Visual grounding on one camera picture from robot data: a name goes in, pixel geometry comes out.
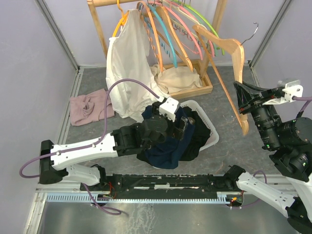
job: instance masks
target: navy blue garment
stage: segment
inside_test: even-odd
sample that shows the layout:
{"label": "navy blue garment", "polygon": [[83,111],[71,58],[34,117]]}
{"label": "navy blue garment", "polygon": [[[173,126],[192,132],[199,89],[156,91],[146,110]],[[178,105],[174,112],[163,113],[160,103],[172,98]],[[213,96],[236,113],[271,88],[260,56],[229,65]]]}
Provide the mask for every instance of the navy blue garment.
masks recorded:
{"label": "navy blue garment", "polygon": [[[146,107],[142,113],[144,119],[152,117],[152,106]],[[187,115],[181,107],[177,110],[175,117],[175,126],[179,127],[182,116],[187,118]],[[174,169],[178,166],[184,151],[190,144],[195,126],[188,121],[188,126],[184,132],[183,140],[177,140],[170,136],[166,138],[166,141],[161,144],[157,144],[149,150],[145,150],[141,154],[137,155],[137,158],[142,160],[144,155],[147,161],[155,167],[162,169]]]}

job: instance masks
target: pink cloth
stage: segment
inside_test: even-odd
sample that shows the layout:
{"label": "pink cloth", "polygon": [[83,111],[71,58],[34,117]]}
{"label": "pink cloth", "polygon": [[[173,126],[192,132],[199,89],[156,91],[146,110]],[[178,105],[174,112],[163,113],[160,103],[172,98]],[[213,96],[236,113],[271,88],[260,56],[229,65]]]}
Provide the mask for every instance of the pink cloth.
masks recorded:
{"label": "pink cloth", "polygon": [[[104,119],[106,91],[104,89],[97,90],[88,95],[80,95],[71,97],[70,103],[70,120],[73,126],[99,121]],[[114,116],[112,102],[109,99],[107,104],[107,117]]]}

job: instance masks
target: blue hanger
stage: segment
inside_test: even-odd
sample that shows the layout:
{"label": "blue hanger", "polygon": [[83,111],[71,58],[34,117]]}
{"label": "blue hanger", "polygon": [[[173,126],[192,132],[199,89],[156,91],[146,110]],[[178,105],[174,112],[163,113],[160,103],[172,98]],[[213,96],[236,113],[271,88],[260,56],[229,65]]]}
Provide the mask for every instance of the blue hanger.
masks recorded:
{"label": "blue hanger", "polygon": [[[147,5],[148,5],[149,8],[151,9],[152,13],[156,16],[157,20],[158,20],[159,23],[160,23],[160,26],[162,27],[162,29],[163,29],[164,32],[165,32],[166,38],[167,38],[167,40],[168,40],[168,42],[169,42],[169,46],[170,46],[170,48],[171,48],[172,58],[171,58],[171,56],[170,56],[171,53],[169,53],[168,50],[166,51],[166,49],[165,49],[165,44],[164,44],[164,43],[161,43],[161,47],[163,47],[163,49],[166,51],[166,54],[168,54],[168,56],[169,56],[169,58],[171,59],[171,61],[172,61],[173,65],[174,65],[174,67],[177,68],[176,53],[175,53],[174,46],[173,46],[172,41],[171,41],[171,37],[170,37],[170,35],[169,35],[168,31],[167,31],[167,28],[166,28],[164,22],[162,21],[161,17],[159,16],[159,14],[156,12],[156,9],[155,9],[152,5],[150,5],[150,4],[147,4]],[[149,28],[151,28],[149,22],[145,19],[145,17],[144,17],[144,20],[145,20],[145,22],[147,23],[147,25],[149,26]]]}

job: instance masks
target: gray carpet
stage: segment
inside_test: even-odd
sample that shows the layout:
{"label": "gray carpet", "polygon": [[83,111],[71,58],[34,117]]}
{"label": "gray carpet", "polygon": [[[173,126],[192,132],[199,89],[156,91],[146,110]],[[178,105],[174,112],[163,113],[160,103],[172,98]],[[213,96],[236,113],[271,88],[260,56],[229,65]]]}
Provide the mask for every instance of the gray carpet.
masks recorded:
{"label": "gray carpet", "polygon": [[[233,101],[236,103],[233,68],[219,67],[218,70]],[[106,89],[105,74],[105,68],[84,69],[78,94],[89,94],[101,88]],[[249,116],[249,133],[243,136],[234,112],[211,67],[208,69],[208,75],[214,86],[210,94],[179,101],[195,100],[204,109],[220,136],[216,145],[201,151],[193,161],[180,162],[174,170],[155,169],[149,164],[137,160],[136,156],[101,158],[87,161],[83,165],[91,166],[97,163],[105,167],[109,174],[224,174],[229,165],[237,164],[250,173],[261,169],[267,174],[279,174],[269,159],[269,152],[261,149],[263,143],[251,116]],[[248,83],[254,83],[248,66],[244,67],[243,78]],[[130,118],[122,119],[116,114],[115,117],[108,119],[108,132],[134,122]],[[103,129],[103,120],[84,126],[70,126],[66,143],[99,137]]]}

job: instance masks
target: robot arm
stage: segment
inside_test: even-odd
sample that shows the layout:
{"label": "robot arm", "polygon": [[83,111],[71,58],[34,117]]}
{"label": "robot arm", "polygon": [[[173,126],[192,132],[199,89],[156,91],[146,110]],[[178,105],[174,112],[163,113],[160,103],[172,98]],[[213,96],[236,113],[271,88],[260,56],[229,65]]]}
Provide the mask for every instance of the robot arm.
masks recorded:
{"label": "robot arm", "polygon": [[238,82],[234,86],[240,113],[252,114],[264,144],[262,148],[275,151],[270,159],[299,197],[282,194],[247,172],[237,176],[237,187],[279,210],[300,233],[312,233],[312,120],[298,117],[283,123],[273,106],[293,102],[294,96],[301,97],[300,81],[280,81],[274,89]]}
{"label": "robot arm", "polygon": [[[282,82],[280,87],[274,89],[261,89],[238,82],[234,86],[240,113],[252,114],[264,143],[262,148],[275,151],[270,159],[296,188],[299,197],[283,194],[236,165],[222,177],[224,187],[250,192],[279,210],[297,231],[312,233],[312,120],[299,117],[283,123],[273,106],[293,102],[294,96],[302,96],[302,86],[298,81]],[[178,107],[178,101],[172,98],[154,103],[150,119],[114,130],[97,145],[93,142],[98,141],[98,138],[69,145],[53,145],[49,140],[42,142],[41,155],[56,155],[40,160],[39,182],[51,184],[66,179],[89,186],[104,182],[104,168],[98,165],[89,168],[77,163],[102,157],[137,154],[154,144],[164,142],[166,136],[182,139],[187,119],[183,119],[178,128],[175,127],[175,112]],[[87,144],[93,144],[93,147],[60,154],[61,150]]]}
{"label": "robot arm", "polygon": [[[165,142],[167,136],[182,140],[188,120],[182,117],[179,127],[175,127],[175,113],[178,108],[179,102],[171,97],[162,103],[155,102],[150,119],[114,130],[102,140],[96,138],[66,145],[53,145],[50,140],[43,141],[41,155],[56,154],[40,160],[40,184],[53,184],[64,179],[92,186],[105,178],[105,169],[100,166],[85,167],[78,163],[103,157],[139,154],[155,144]],[[101,142],[95,145],[94,142],[98,140]],[[73,148],[80,149],[61,153]]]}

